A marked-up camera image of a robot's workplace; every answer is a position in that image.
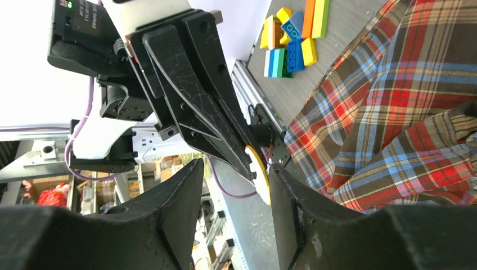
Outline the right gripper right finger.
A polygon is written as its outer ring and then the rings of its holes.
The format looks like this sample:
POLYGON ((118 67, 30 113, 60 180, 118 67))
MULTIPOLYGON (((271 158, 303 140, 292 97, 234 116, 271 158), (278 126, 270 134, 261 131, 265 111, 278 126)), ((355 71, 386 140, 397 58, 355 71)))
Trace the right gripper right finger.
POLYGON ((280 269, 475 269, 475 206, 343 207, 280 165, 269 172, 280 269))

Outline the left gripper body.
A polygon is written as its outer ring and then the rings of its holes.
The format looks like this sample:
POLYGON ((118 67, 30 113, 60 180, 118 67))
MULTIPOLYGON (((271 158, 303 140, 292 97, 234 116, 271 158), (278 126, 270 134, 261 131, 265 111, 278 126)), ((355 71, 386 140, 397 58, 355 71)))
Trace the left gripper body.
POLYGON ((125 45, 131 50, 132 65, 137 75, 143 83, 146 97, 157 116, 158 124, 155 125, 159 136, 163 140, 181 134, 178 126, 174 122, 171 110, 168 107, 167 100, 160 79, 158 70, 151 62, 142 37, 145 33, 153 31, 163 26, 173 25, 181 33, 181 17, 185 11, 176 15, 168 16, 163 19, 154 20, 148 24, 135 28, 134 32, 126 36, 125 45))

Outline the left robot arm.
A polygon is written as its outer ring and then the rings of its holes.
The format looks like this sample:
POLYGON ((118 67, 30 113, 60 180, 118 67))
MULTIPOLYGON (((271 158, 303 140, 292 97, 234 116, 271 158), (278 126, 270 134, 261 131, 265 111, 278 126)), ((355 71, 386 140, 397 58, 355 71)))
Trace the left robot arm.
POLYGON ((245 179, 256 177, 247 150, 259 143, 232 85, 218 15, 187 1, 54 1, 49 64, 98 83, 100 119, 121 124, 91 156, 68 150, 69 168, 133 169, 140 156, 132 127, 155 114, 164 139, 178 134, 245 179))

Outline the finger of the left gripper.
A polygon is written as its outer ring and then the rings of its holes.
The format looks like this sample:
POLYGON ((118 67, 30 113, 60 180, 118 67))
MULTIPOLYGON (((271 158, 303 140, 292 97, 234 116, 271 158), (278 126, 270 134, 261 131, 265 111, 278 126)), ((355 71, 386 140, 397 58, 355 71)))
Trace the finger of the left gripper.
POLYGON ((181 17, 181 41, 200 91, 186 91, 196 100, 181 125, 181 136, 194 150, 229 164, 250 164, 247 147, 258 141, 246 122, 225 63, 212 13, 187 10, 181 17))
MULTIPOLYGON (((142 41, 151 62, 157 68, 165 99, 181 133, 181 125, 185 124, 187 114, 196 103, 196 100, 185 95, 186 91, 201 89, 182 45, 181 34, 175 26, 168 25, 145 33, 142 41)), ((253 180, 249 164, 225 163, 248 181, 253 180)))

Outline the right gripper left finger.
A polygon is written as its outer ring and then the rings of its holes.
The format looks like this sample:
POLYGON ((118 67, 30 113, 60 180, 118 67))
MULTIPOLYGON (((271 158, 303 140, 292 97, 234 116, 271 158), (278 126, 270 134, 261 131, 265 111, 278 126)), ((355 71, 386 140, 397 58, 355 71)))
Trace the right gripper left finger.
POLYGON ((3 206, 1 268, 189 269, 203 173, 195 159, 105 214, 3 206))

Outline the gold round brooch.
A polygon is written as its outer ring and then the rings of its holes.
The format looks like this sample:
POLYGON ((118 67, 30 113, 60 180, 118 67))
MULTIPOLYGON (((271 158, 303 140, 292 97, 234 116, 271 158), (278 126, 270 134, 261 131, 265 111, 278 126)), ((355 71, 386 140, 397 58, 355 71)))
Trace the gold round brooch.
POLYGON ((251 159, 249 168, 253 173, 253 183, 256 188, 256 192, 262 198, 265 204, 271 205, 271 193, 267 168, 252 146, 247 145, 245 147, 245 153, 251 159))

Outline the plaid flannel shirt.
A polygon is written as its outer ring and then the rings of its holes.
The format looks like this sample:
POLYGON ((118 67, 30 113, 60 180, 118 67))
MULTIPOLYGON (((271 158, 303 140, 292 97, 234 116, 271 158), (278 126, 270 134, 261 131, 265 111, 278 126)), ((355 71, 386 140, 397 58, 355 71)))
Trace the plaid flannel shirt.
POLYGON ((285 145, 301 181, 357 212, 476 205, 476 2, 386 2, 285 145))

